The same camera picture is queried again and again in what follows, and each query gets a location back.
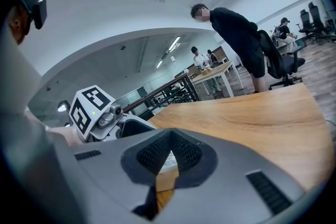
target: white table leg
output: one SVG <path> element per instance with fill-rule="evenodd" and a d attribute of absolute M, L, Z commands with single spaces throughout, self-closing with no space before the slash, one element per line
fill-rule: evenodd
<path fill-rule="evenodd" d="M 209 95 L 209 91 L 208 91 L 208 89 L 206 88 L 204 82 L 202 82 L 202 85 L 203 85 L 203 87 L 204 87 L 204 89 L 205 89 L 205 91 L 206 91 L 206 95 Z"/>
<path fill-rule="evenodd" d="M 237 77 L 237 79 L 238 79 L 238 81 L 239 81 L 240 88 L 243 89 L 244 86 L 243 86 L 243 83 L 242 83 L 241 80 L 240 80 L 240 76 L 239 76 L 239 73 L 238 73 L 238 71 L 237 71 L 235 65 L 232 63 L 231 66 L 232 66 L 233 71 L 235 72 L 236 77 Z"/>
<path fill-rule="evenodd" d="M 230 86 L 230 83 L 228 82 L 228 80 L 225 76 L 225 72 L 222 72 L 221 76 L 222 76 L 222 79 L 224 81 L 225 87 L 226 87 L 227 91 L 229 92 L 230 97 L 234 97 L 231 86 Z"/>

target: black shirt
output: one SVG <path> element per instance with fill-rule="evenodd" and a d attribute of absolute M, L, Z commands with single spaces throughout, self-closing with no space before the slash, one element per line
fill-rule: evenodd
<path fill-rule="evenodd" d="M 281 39 L 286 39 L 287 35 L 286 34 L 289 34 L 290 31 L 289 31 L 289 28 L 287 25 L 281 25 L 280 26 L 280 38 Z"/>
<path fill-rule="evenodd" d="M 260 46 L 259 33 L 244 16 L 227 8 L 215 8 L 210 11 L 210 21 L 242 60 Z"/>

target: man in black shirt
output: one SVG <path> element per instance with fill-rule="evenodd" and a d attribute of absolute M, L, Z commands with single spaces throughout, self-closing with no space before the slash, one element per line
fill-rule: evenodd
<path fill-rule="evenodd" d="M 288 23 L 290 23 L 290 21 L 286 17 L 281 19 L 280 38 L 287 44 L 287 52 L 290 52 L 293 49 L 294 40 L 297 39 L 297 36 L 290 33 L 287 26 Z"/>
<path fill-rule="evenodd" d="M 244 67 L 251 74 L 255 92 L 267 91 L 260 35 L 252 23 L 227 8 L 209 10 L 204 4 L 194 5 L 190 15 L 202 22 L 210 21 L 214 30 L 239 55 Z"/>

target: person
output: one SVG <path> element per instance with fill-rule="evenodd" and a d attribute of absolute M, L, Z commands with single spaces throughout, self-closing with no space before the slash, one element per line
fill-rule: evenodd
<path fill-rule="evenodd" d="M 227 8 L 209 10 L 204 4 L 194 5 L 190 15 L 199 21 L 211 22 L 214 30 L 241 58 L 244 67 L 251 74 L 255 92 L 268 90 L 264 78 L 265 62 L 260 35 L 253 23 Z"/>
<path fill-rule="evenodd" d="M 208 50 L 207 56 L 211 61 L 211 67 L 218 67 L 219 66 L 217 57 L 211 50 Z"/>
<path fill-rule="evenodd" d="M 290 21 L 284 17 L 281 19 L 281 24 L 280 24 L 280 38 L 282 39 L 282 42 L 287 44 L 287 52 L 292 51 L 293 49 L 293 45 L 295 43 L 295 39 L 297 39 L 298 37 L 293 35 L 288 28 L 288 23 L 290 23 Z"/>
<path fill-rule="evenodd" d="M 63 135 L 69 145 L 82 144 L 74 127 L 50 128 L 27 107 L 38 90 L 41 76 L 18 47 L 23 46 L 32 21 L 41 29 L 46 17 L 46 0 L 16 0 L 9 9 L 0 32 L 0 81 L 4 85 L 0 93 L 0 113 L 24 115 L 32 125 L 35 123 L 48 132 Z"/>
<path fill-rule="evenodd" d="M 191 52 L 195 55 L 194 56 L 195 67 L 197 67 L 198 69 L 201 69 L 201 70 L 204 70 L 204 69 L 210 67 L 210 64 L 209 64 L 210 59 L 207 57 L 207 55 L 198 53 L 198 50 L 197 50 L 196 47 L 192 47 Z M 212 91 L 212 94 L 214 94 L 215 92 L 219 92 L 221 90 L 219 88 L 215 78 L 208 79 L 206 82 L 208 83 L 208 85 L 209 85 L 209 87 Z"/>

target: dark hair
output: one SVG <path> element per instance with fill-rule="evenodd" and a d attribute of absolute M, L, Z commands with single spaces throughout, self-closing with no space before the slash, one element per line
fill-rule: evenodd
<path fill-rule="evenodd" d="M 191 11 L 190 11 L 190 15 L 191 17 L 193 17 L 195 19 L 195 14 L 201 9 L 201 8 L 207 8 L 207 6 L 205 6 L 204 4 L 196 4 L 194 6 L 192 6 Z"/>

